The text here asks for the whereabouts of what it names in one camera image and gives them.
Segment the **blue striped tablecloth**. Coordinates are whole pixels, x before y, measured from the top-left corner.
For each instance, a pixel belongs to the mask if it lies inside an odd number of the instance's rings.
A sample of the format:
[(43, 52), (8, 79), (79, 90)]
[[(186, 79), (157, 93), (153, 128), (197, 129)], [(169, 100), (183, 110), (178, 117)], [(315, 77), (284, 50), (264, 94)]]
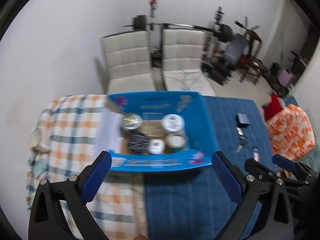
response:
[[(207, 97), (219, 150), (241, 170), (245, 160), (253, 157), (274, 170), (272, 150), (259, 107), (252, 100)], [(250, 125), (240, 126), (237, 113), (244, 113)], [(239, 127), (248, 139), (236, 153)], [(149, 239), (214, 239), (236, 208), (211, 166), (190, 172), (144, 177), (145, 209)]]

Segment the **black patterned round tin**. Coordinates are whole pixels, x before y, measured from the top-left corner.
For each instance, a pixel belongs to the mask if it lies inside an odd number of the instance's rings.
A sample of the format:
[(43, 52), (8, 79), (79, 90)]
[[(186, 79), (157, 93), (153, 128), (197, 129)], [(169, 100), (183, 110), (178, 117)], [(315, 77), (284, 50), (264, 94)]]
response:
[(143, 154), (148, 150), (150, 139), (142, 132), (132, 132), (129, 136), (128, 149), (134, 154)]

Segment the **plaid orange blue cloth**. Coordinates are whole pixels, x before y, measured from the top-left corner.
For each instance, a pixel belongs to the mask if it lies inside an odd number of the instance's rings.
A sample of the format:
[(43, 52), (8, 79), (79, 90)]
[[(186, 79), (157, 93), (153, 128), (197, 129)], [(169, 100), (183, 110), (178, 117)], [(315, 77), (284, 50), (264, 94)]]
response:
[[(96, 158), (97, 134), (108, 104), (106, 95), (63, 96), (42, 112), (36, 127), (49, 153), (31, 150), (27, 172), (27, 205), (32, 206), (41, 179), (65, 181)], [(87, 208), (109, 239), (148, 236), (141, 174), (110, 172)]]

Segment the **small white tape roll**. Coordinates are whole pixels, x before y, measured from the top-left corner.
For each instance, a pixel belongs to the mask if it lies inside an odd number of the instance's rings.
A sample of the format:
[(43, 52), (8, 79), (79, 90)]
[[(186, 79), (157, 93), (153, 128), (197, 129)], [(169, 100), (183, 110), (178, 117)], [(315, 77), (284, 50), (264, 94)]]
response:
[(152, 139), (148, 146), (148, 152), (151, 155), (163, 154), (165, 150), (165, 142), (161, 139)]

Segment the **white padded chair right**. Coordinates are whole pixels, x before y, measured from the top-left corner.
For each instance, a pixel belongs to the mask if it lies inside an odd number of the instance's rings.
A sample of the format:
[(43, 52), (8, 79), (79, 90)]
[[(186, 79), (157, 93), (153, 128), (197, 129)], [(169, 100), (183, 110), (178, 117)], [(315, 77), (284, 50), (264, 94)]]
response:
[(216, 96), (202, 72), (206, 34), (194, 29), (162, 31), (162, 77), (166, 90), (198, 92)]

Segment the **white padded chair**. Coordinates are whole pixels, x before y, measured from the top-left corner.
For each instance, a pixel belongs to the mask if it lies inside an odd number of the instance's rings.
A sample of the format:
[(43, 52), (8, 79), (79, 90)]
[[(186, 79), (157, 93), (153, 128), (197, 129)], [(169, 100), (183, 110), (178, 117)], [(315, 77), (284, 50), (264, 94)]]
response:
[(107, 93), (155, 91), (150, 35), (128, 31), (100, 39), (107, 71)]
[(202, 72), (206, 34), (194, 29), (162, 31), (162, 77), (166, 90), (198, 92), (216, 96)]

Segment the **white padded chair left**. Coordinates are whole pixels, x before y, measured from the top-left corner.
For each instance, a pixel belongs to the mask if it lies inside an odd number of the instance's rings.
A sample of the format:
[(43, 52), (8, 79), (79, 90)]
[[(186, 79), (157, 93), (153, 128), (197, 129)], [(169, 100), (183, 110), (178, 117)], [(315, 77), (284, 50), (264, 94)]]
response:
[(155, 91), (150, 35), (128, 31), (100, 39), (107, 71), (107, 93)]

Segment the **barbell with black plates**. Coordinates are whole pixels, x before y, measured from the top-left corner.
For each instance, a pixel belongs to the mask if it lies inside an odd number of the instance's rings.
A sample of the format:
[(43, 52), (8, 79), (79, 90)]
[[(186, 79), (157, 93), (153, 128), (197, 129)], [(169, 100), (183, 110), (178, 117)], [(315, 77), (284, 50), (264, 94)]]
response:
[(206, 28), (198, 25), (188, 25), (188, 24), (176, 24), (176, 23), (152, 23), (148, 22), (146, 15), (137, 15), (132, 19), (132, 23), (129, 25), (124, 25), (124, 27), (132, 27), (133, 30), (153, 30), (156, 25), (163, 27), (164, 29), (169, 29), (170, 27), (184, 28), (184, 29), (194, 29), (201, 30), (211, 33), (220, 42), (226, 43), (230, 42), (233, 37), (233, 31), (230, 26), (222, 24), (218, 30), (214, 28)]

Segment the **white purifying cream jar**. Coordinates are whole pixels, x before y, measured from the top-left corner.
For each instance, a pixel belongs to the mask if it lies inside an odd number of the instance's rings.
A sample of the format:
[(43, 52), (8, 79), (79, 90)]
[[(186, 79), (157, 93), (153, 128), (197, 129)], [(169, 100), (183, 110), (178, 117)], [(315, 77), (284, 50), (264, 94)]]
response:
[(168, 133), (176, 133), (184, 129), (185, 121), (177, 114), (167, 114), (162, 120), (161, 124)]

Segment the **silver round tin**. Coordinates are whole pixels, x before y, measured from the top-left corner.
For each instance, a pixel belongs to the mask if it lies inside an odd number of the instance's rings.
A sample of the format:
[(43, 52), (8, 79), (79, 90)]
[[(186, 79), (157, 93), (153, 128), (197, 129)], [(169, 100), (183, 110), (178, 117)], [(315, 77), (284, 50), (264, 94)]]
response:
[(136, 131), (140, 128), (142, 122), (143, 120), (140, 117), (140, 115), (135, 113), (129, 113), (123, 116), (121, 127), (125, 131)]

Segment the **grey metal box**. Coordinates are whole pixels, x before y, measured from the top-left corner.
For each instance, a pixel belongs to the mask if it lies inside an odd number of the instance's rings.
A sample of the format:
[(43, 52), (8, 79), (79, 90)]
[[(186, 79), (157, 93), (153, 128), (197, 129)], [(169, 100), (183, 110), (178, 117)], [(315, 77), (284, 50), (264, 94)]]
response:
[(248, 126), (251, 124), (248, 116), (244, 113), (237, 113), (237, 122), (240, 126)]

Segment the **white bowl on plaid cloth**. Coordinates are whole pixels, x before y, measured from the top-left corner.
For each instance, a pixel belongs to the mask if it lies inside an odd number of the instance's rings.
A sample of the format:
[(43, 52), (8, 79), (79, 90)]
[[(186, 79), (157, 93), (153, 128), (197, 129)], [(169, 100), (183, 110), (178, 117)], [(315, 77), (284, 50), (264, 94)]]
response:
[(42, 129), (33, 130), (29, 139), (30, 148), (36, 153), (49, 153), (51, 151), (47, 139), (44, 136)]

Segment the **blue cardboard box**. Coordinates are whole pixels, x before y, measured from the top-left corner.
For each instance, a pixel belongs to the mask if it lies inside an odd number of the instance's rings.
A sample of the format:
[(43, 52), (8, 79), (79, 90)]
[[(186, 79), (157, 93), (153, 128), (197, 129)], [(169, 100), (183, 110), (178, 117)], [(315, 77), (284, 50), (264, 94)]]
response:
[[(108, 104), (100, 121), (96, 154), (109, 152), (112, 157), (111, 170), (129, 173), (165, 173), (189, 171), (211, 165), (212, 155), (219, 148), (214, 127), (206, 103), (207, 97), (198, 92), (153, 91), (129, 92), (107, 96)], [(143, 122), (136, 131), (125, 131), (121, 127), (125, 114), (140, 115)], [(170, 153), (165, 143), (163, 154), (151, 155), (148, 150), (134, 154), (128, 149), (132, 132), (142, 132), (150, 140), (165, 142), (166, 132), (161, 124), (167, 114), (180, 115), (184, 121), (183, 133), (186, 147)]]

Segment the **brown wooden chair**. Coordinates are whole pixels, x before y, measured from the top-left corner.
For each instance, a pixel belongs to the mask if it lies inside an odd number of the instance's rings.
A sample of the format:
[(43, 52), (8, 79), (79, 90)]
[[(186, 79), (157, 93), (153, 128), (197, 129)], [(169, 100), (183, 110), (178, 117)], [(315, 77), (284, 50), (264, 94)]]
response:
[(253, 83), (256, 85), (260, 77), (268, 72), (262, 61), (257, 58), (262, 46), (262, 39), (254, 30), (247, 30), (246, 36), (249, 37), (248, 53), (246, 55), (243, 54), (237, 64), (237, 67), (243, 70), (240, 82), (243, 82), (248, 75), (251, 75), (255, 76)]

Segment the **steel cup with white lid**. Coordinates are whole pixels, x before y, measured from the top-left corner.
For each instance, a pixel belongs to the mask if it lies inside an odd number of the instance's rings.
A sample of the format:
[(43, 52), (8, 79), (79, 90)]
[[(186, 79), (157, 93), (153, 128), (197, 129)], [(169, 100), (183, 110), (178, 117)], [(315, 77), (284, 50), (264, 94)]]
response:
[(166, 136), (165, 143), (170, 153), (182, 151), (188, 142), (188, 138), (183, 133), (170, 133)]

